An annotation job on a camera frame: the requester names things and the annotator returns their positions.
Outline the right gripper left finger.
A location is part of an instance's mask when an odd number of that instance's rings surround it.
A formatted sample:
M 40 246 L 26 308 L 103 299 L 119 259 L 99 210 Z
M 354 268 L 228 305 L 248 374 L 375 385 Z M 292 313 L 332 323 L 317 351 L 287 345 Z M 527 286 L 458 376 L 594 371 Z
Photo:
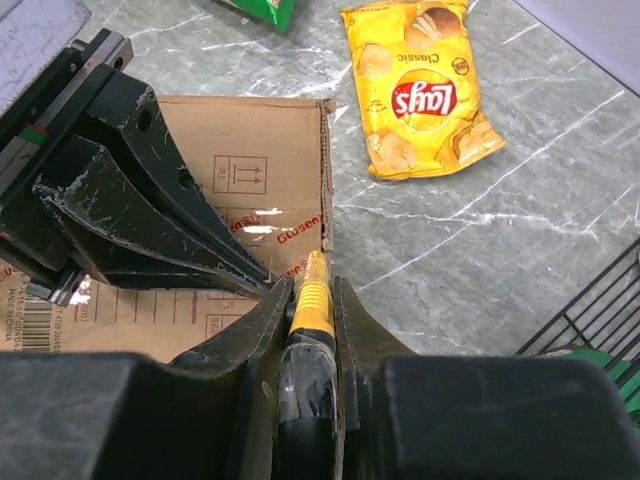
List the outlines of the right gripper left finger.
M 293 280 L 279 280 L 248 313 L 177 356 L 185 439 L 205 454 L 207 479 L 274 477 L 276 383 Z

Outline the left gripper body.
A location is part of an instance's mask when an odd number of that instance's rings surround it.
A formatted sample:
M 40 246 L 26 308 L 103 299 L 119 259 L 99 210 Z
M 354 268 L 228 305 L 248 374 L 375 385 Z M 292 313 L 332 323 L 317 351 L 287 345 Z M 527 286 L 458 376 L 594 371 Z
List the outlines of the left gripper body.
M 121 71 L 134 56 L 131 40 L 103 29 L 54 56 L 1 116 L 1 259 L 29 278 L 27 292 L 66 306 L 86 269 L 32 192 L 35 178 L 102 88 L 89 77 L 101 65 Z

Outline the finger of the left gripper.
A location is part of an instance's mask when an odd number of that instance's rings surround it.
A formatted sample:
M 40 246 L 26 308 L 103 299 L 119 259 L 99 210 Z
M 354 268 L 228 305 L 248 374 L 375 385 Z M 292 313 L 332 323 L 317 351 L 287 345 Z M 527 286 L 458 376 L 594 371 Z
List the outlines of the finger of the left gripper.
M 272 276 L 205 198 L 173 139 L 73 135 L 33 190 L 94 278 L 129 290 L 264 296 Z
M 132 290 L 267 290 L 269 270 L 204 196 L 171 137 L 153 89 L 113 71 L 86 114 L 111 156 L 99 184 L 107 213 L 91 213 L 110 243 L 109 283 Z

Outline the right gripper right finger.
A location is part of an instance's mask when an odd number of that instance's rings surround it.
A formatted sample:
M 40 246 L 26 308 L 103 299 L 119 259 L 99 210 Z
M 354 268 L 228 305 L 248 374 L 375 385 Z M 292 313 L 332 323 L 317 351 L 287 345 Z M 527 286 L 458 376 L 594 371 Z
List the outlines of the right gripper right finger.
M 370 437 L 374 411 L 368 381 L 386 358 L 413 356 L 415 352 L 366 310 L 346 278 L 334 278 L 333 299 L 344 432 L 343 477 L 377 479 L 378 448 Z

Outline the brown cardboard box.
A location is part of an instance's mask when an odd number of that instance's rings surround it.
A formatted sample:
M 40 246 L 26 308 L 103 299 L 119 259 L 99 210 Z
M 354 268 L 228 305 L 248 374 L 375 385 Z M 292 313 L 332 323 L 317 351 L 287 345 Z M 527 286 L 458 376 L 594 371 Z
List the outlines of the brown cardboard box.
M 160 106 L 194 179 L 240 242 L 277 276 L 331 249 L 330 99 L 164 96 Z M 138 352 L 167 362 L 252 309 L 220 291 L 117 289 L 82 283 L 70 305 L 25 293 L 1 267 L 6 352 Z

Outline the yellow utility knife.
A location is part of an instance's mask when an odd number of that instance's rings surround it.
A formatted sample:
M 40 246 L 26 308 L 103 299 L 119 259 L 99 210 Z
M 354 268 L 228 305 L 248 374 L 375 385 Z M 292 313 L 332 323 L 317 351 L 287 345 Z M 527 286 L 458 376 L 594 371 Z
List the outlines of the yellow utility knife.
M 314 250 L 281 358 L 278 477 L 331 479 L 338 437 L 336 333 L 329 267 Z

